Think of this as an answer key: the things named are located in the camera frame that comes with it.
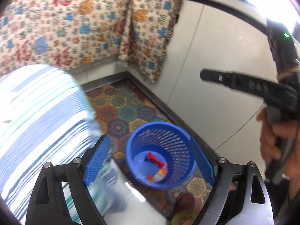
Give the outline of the person's right hand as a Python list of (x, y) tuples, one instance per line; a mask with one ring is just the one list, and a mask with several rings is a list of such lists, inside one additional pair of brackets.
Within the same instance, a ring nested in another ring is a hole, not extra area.
[(261, 157), (266, 163), (280, 159), (281, 151), (276, 146), (278, 137), (296, 139), (294, 150), (285, 166), (284, 175), (289, 178), (288, 197), (292, 200), (299, 191), (299, 122), (297, 120), (282, 121), (270, 126), (263, 108), (257, 115), (262, 123), (260, 136)]

